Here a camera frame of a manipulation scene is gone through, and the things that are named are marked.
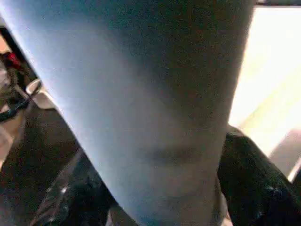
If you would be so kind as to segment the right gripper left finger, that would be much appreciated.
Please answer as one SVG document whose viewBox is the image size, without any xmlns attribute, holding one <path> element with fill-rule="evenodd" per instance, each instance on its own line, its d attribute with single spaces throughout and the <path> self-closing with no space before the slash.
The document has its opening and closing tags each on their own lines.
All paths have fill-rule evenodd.
<svg viewBox="0 0 301 226">
<path fill-rule="evenodd" d="M 104 226 L 113 199 L 83 152 L 77 152 L 46 191 L 32 226 Z"/>
</svg>

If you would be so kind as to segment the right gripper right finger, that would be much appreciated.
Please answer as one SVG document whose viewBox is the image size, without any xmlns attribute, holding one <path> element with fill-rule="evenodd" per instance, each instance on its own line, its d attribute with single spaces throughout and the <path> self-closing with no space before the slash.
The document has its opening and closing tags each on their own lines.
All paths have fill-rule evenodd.
<svg viewBox="0 0 301 226">
<path fill-rule="evenodd" d="M 233 225 L 301 224 L 301 196 L 259 147 L 240 132 L 226 135 L 218 178 Z"/>
</svg>

